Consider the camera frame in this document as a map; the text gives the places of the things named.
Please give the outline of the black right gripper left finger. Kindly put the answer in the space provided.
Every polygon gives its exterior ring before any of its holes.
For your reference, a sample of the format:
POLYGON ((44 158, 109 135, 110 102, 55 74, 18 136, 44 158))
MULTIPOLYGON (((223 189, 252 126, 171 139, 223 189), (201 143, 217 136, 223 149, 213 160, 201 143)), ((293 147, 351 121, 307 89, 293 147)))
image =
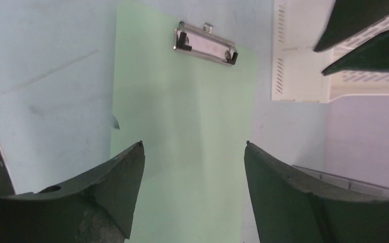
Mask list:
POLYGON ((139 141, 40 192, 0 196, 0 242, 124 242, 145 166, 139 141))

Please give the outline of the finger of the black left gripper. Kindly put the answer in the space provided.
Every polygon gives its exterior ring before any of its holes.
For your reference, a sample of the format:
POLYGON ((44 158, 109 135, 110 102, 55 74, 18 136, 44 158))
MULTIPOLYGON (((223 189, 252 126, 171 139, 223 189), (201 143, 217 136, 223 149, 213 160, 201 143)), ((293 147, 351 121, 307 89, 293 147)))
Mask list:
POLYGON ((389 1, 335 1, 314 52, 328 50, 389 16, 389 1))
POLYGON ((323 69, 321 74, 332 75, 348 70, 389 73, 389 30, 348 52, 323 69))

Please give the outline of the green clipboard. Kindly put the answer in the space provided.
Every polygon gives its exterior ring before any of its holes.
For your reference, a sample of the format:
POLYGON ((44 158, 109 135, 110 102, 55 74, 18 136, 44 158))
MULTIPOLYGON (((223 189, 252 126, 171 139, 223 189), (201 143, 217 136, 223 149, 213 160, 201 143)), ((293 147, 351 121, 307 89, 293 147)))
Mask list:
POLYGON ((239 242, 257 55, 229 67, 173 50, 177 19, 117 10, 111 154, 142 141, 130 242, 239 242))

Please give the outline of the transparent grey drawer box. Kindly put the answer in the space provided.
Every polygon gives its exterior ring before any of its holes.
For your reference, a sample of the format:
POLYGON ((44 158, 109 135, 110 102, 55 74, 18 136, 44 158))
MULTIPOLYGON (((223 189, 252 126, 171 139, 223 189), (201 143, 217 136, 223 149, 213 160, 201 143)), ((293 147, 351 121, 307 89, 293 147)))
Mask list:
POLYGON ((389 187, 376 185, 356 179, 351 179, 339 175, 334 175, 326 172, 321 172, 301 166, 293 165, 296 169, 311 175, 312 177, 315 177, 317 179, 320 179, 326 183, 345 188, 348 190, 374 195, 374 196, 383 196, 383 197, 389 197, 389 187))

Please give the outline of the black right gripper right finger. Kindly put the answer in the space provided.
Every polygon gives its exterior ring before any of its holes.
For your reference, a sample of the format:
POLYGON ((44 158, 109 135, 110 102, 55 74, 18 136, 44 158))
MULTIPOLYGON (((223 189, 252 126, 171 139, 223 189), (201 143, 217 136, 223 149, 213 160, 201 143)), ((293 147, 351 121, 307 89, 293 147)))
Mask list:
POLYGON ((251 142, 244 163, 261 242, 389 242, 389 198, 324 182, 251 142))

